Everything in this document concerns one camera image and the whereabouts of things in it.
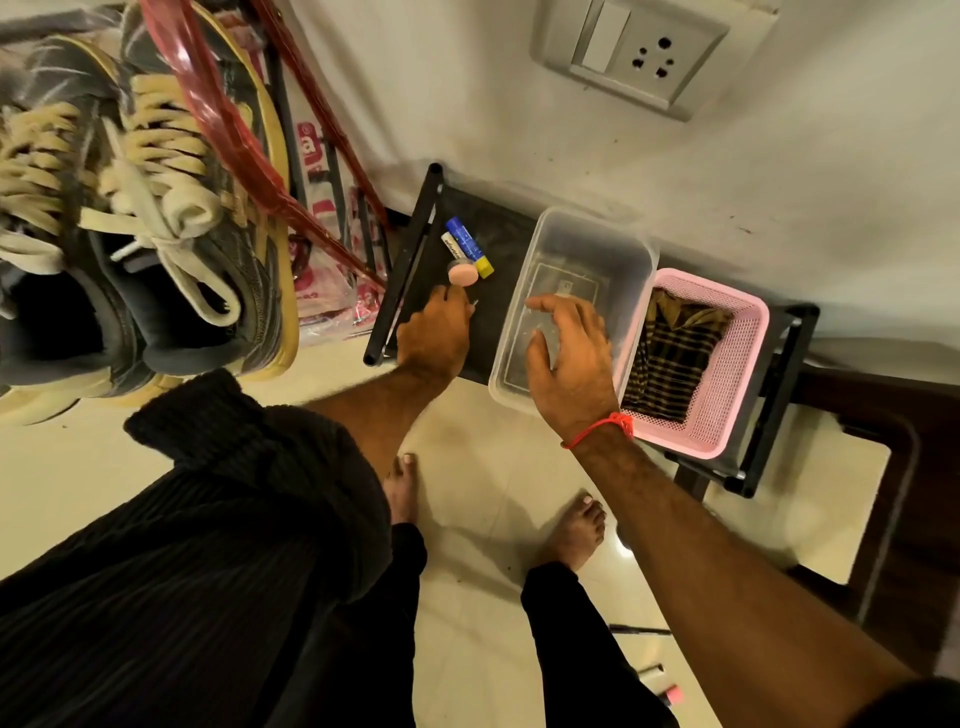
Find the foot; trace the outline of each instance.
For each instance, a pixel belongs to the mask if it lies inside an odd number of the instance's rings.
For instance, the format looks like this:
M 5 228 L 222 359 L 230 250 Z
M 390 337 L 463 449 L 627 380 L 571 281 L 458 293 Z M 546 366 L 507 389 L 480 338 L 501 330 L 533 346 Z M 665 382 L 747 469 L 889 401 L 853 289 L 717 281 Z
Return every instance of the foot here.
M 579 571 L 593 552 L 603 543 L 607 513 L 603 504 L 583 494 L 560 518 L 550 538 L 546 540 L 534 566 L 559 561 L 572 571 Z
M 394 466 L 383 481 L 383 492 L 390 503 L 390 524 L 417 522 L 417 456 L 411 452 L 402 459 L 394 458 Z

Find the pink mesh basket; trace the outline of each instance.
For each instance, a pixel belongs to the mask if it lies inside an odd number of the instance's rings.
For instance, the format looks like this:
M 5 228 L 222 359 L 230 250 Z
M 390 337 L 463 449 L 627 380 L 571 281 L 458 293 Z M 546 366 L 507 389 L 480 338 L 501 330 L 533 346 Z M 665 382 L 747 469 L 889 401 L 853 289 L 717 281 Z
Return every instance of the pink mesh basket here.
M 756 296 L 673 268 L 657 271 L 654 287 L 678 298 L 709 303 L 735 314 L 723 339 L 713 350 L 686 412 L 686 420 L 675 423 L 624 410 L 634 418 L 637 439 L 709 460 L 722 453 L 730 440 L 770 324 L 770 309 Z

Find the wall socket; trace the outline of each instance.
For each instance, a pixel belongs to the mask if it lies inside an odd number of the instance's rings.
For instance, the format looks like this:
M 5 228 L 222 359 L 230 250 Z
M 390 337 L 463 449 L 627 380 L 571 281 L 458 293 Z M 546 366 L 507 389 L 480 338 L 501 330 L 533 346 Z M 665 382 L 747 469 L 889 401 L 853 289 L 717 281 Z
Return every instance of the wall socket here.
M 683 121 L 735 77 L 776 22 L 736 0 L 544 0 L 539 60 Z

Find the sneaker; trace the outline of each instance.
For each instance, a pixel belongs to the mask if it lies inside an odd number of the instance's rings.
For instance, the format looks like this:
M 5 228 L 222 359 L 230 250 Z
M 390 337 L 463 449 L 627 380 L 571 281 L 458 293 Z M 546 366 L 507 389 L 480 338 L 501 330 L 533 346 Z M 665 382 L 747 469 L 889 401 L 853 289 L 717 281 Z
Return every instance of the sneaker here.
M 51 36 L 27 58 L 0 133 L 0 385 L 4 399 L 125 398 L 162 391 L 84 231 L 95 199 L 100 118 L 116 114 L 108 56 Z
M 289 185 L 279 117 L 247 52 L 194 11 L 227 96 Z M 259 213 L 201 135 L 139 4 L 124 12 L 120 54 L 123 130 L 108 129 L 104 203 L 80 224 L 146 339 L 144 361 L 174 376 L 276 376 L 299 342 L 286 225 Z

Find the tiled floor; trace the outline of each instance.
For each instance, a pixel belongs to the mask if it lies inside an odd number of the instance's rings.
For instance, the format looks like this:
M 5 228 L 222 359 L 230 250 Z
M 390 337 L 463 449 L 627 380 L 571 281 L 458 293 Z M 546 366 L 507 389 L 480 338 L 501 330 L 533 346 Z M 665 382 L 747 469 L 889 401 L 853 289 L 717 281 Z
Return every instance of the tiled floor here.
M 364 346 L 358 340 L 303 350 L 290 373 L 247 389 L 264 403 L 336 391 L 376 374 L 360 361 Z M 83 402 L 53 422 L 3 432 L 0 574 L 164 472 L 162 457 L 121 430 L 128 414 Z M 430 406 L 405 448 L 420 455 L 420 526 L 430 550 L 417 623 L 419 725 L 542 726 L 540 672 L 519 604 L 523 565 L 568 501 L 582 488 L 595 489 L 546 425 L 500 407 L 485 387 L 463 380 Z M 708 505 L 746 537 L 843 580 L 885 462 L 884 448 L 796 410 L 757 498 L 711 491 Z M 664 625 L 642 573 L 615 538 L 581 575 L 608 621 Z M 652 687 L 684 689 L 686 701 L 676 709 L 684 728 L 718 725 L 671 639 L 619 640 L 635 667 L 665 665 L 667 679 Z

